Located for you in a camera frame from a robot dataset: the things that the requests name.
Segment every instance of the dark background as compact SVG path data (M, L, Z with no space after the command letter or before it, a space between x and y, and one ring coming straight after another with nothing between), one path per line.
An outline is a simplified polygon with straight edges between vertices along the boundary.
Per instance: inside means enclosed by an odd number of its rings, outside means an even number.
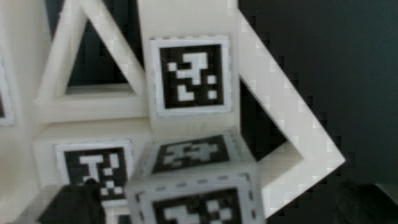
M52 28L61 2L47 0ZM141 54L137 12L128 10L136 2L105 2ZM398 1L242 0L240 9L347 157L343 167L269 223L327 224L342 181L397 183L398 179ZM88 28L70 85L123 82L107 57ZM285 138L246 88L242 108L244 136L262 159Z

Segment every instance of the black wall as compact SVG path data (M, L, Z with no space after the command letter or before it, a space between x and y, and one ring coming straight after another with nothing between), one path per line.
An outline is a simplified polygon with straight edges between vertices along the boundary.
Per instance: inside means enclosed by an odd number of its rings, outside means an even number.
M57 15L57 7L49 8ZM240 8L349 160L269 223L327 224L342 181L398 179L398 1L242 0ZM86 82L75 74L73 85ZM246 89L242 105L260 159L285 138Z

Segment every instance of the white frame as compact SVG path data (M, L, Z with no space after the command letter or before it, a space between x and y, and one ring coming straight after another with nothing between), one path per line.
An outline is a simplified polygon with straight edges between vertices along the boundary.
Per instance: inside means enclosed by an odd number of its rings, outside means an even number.
M121 88L111 93L66 93L88 19L134 92ZM144 117L148 114L144 70L102 0L64 1L36 101L45 123Z
M11 89L9 89L8 69L4 64L2 51L0 51L0 98L4 106L4 117L0 117L0 126L11 126L15 125L15 113L13 113Z
M105 208L105 214L107 214L107 224L120 224L120 216L128 215L130 217L128 207Z
M57 167L61 172L61 181L64 184L70 184L70 175L66 167L66 158L64 152L82 151L82 150L102 150L114 147L123 147L125 150L125 162L127 162L127 181L134 173L134 142L132 140L114 140L114 141L98 141L86 143L57 144L56 153L57 153ZM123 206L127 205L127 199L104 201L104 206Z
M230 155L232 158L230 158L230 161L221 162L221 164L212 163L212 164L205 164L203 166L221 166L223 167L226 165L226 163L232 163L232 162L239 161L240 158L244 158L244 155L240 153L242 149L239 148L237 139L235 139L235 135L233 135L232 131L214 133L214 134L208 134L208 135L201 135L194 138L192 137L182 138L180 140L157 141L157 142L152 142L148 147L146 147L146 150L150 152L146 153L146 155L141 158L146 161L143 162L141 170L137 172L139 176L148 177L148 176L155 176L159 174L160 175L166 174L166 173L155 173L155 174L152 173L153 166L155 166L155 163L157 163L157 158L159 158L159 150L160 150L162 145L173 144L173 143L178 143L178 142L185 142L185 141L191 141L191 140L196 140L196 139L201 139L201 138L208 138L208 137L214 137L214 136L219 136L219 135L223 135L223 138L224 138L224 142L226 142L226 146L228 146L228 155Z
M166 108L164 102L164 75L162 75L162 63L160 63L160 48L169 47L191 47L221 44L223 49L223 84L224 84L224 105L221 106L201 106L194 108ZM232 89L232 50L230 50L230 37L228 35L214 36L185 36L171 38L155 38L152 40L152 59L150 64L153 65L153 85L155 85L155 103L157 103L157 114L160 117L201 115L214 113L226 113L233 109L233 89Z

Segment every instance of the dark object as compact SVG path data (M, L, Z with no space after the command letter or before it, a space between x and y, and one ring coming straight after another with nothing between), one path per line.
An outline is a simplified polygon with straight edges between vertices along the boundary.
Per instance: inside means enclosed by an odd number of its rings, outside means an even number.
M333 224L398 224L398 205L377 185L342 183Z
M130 215L121 215L118 224L132 224Z
M41 224L105 224L100 184L91 179L84 186L64 186L38 219Z

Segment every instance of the white cube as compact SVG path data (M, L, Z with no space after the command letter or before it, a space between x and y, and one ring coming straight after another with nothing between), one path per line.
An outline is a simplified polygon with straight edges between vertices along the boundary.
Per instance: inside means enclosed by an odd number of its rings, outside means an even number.
M125 191L137 224L265 223L258 165L239 132L153 142Z

